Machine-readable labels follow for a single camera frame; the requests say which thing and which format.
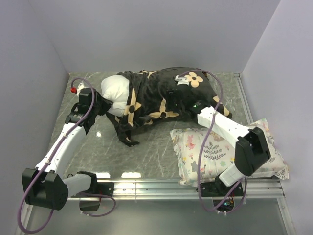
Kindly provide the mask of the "black pillowcase with tan flowers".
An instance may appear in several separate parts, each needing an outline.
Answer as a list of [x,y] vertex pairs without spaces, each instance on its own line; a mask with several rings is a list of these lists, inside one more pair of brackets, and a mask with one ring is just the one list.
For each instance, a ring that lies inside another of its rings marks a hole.
[[129,147],[139,144],[131,138],[133,130],[161,119],[192,118],[190,109],[196,102],[232,118],[211,86],[211,76],[191,67],[119,72],[101,82],[102,96],[112,102],[106,116],[118,139]]

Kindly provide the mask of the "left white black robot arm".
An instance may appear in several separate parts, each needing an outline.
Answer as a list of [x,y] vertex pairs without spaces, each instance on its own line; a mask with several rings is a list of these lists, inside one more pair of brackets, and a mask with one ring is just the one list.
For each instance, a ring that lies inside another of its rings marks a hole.
[[34,169],[27,168],[22,174],[23,200],[28,205],[59,211],[72,196],[84,193],[93,197],[98,193],[94,173],[80,171],[62,179],[65,167],[95,124],[96,117],[104,115],[111,106],[94,88],[83,88],[78,98],[50,151]]

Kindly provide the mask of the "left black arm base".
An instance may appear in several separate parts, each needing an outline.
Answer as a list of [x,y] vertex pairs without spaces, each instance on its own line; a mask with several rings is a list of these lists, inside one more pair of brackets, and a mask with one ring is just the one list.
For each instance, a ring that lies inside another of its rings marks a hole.
[[116,206],[116,201],[113,199],[114,183],[104,182],[98,183],[94,191],[83,191],[69,199],[78,199],[79,209],[82,212],[96,212],[100,209],[101,202],[108,199],[113,203],[113,209]]

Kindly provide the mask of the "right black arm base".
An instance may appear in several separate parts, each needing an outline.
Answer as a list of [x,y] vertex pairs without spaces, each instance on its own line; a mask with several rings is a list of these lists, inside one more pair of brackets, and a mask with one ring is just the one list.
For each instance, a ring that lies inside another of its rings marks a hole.
[[[246,191],[246,179],[243,184],[238,181],[230,187],[218,182],[200,183],[200,187],[197,189],[197,193],[201,193],[200,203],[206,211],[223,213],[224,215],[235,212],[245,202]],[[213,199],[213,207],[208,208],[202,201],[203,197],[222,197],[222,199]]]

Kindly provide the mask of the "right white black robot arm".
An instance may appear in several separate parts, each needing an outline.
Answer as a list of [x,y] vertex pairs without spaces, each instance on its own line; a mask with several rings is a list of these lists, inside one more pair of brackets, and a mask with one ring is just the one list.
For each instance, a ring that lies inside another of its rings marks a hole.
[[168,90],[169,108],[180,114],[186,114],[195,123],[209,128],[226,139],[234,148],[234,163],[216,177],[216,192],[225,196],[233,189],[233,184],[251,176],[271,158],[264,132],[255,127],[250,129],[225,117],[208,102],[197,99],[187,85]]

